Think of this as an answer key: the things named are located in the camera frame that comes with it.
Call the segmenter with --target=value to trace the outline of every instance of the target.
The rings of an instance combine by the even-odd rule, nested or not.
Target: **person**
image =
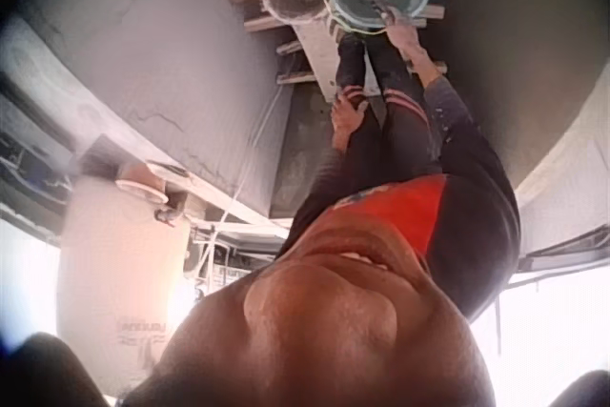
[[[338,52],[332,145],[276,261],[198,303],[121,405],[494,405],[468,321],[516,267],[510,183],[407,20]]]

